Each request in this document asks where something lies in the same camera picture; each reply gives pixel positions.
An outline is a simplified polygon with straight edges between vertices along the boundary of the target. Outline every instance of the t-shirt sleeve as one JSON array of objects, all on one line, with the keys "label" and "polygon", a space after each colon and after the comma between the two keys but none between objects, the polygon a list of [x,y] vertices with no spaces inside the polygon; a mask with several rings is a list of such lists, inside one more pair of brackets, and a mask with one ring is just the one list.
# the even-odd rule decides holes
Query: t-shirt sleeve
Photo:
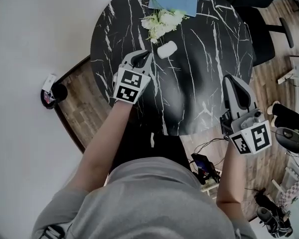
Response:
[{"label": "t-shirt sleeve", "polygon": [[32,238],[40,238],[48,226],[71,222],[88,194],[80,189],[62,189],[57,192],[37,218]]},{"label": "t-shirt sleeve", "polygon": [[238,238],[238,239],[257,239],[257,237],[248,221],[231,220],[231,223],[233,224],[236,238]]}]

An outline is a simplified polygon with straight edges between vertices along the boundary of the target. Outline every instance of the checkered cloth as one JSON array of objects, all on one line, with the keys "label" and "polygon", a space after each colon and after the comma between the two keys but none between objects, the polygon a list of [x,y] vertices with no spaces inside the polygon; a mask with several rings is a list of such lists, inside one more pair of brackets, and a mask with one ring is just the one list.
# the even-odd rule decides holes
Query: checkered cloth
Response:
[{"label": "checkered cloth", "polygon": [[292,185],[284,194],[280,192],[280,198],[278,200],[278,206],[287,206],[292,203],[293,199],[298,196],[299,193],[299,175],[293,170],[292,172],[298,177],[298,181]]}]

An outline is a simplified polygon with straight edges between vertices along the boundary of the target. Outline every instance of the gray t-shirt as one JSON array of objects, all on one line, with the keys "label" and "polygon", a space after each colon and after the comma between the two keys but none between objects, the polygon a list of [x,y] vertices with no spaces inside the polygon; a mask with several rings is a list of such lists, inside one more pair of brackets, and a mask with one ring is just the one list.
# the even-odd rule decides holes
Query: gray t-shirt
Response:
[{"label": "gray t-shirt", "polygon": [[255,239],[247,221],[231,221],[196,177],[162,157],[117,167],[91,193],[63,189],[38,217],[33,238],[62,225],[67,239]]}]

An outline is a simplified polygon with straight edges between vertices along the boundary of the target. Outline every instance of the black and white square marker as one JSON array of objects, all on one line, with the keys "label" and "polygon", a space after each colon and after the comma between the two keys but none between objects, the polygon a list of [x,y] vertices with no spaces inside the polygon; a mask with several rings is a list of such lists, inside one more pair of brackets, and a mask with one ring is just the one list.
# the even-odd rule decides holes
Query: black and white square marker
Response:
[{"label": "black and white square marker", "polygon": [[138,93],[139,92],[137,90],[132,90],[124,86],[119,86],[119,90],[116,96],[117,98],[127,100],[133,103]]},{"label": "black and white square marker", "polygon": [[141,86],[142,76],[126,70],[122,76],[121,82],[139,88]]},{"label": "black and white square marker", "polygon": [[243,136],[241,134],[239,134],[237,136],[234,136],[231,139],[234,142],[234,144],[236,145],[236,147],[237,147],[240,154],[251,153],[245,139],[243,138]]},{"label": "black and white square marker", "polygon": [[251,130],[256,151],[265,148],[270,144],[266,125],[260,125]]}]

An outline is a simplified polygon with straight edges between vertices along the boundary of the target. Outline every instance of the forearm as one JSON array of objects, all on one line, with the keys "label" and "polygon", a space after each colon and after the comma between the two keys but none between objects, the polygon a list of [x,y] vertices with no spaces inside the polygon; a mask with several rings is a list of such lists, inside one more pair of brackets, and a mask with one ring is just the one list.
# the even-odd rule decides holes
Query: forearm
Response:
[{"label": "forearm", "polygon": [[230,218],[241,218],[241,203],[245,189],[245,156],[229,141],[216,203]]},{"label": "forearm", "polygon": [[118,101],[86,148],[78,170],[67,187],[93,191],[104,185],[120,146],[132,104]]}]

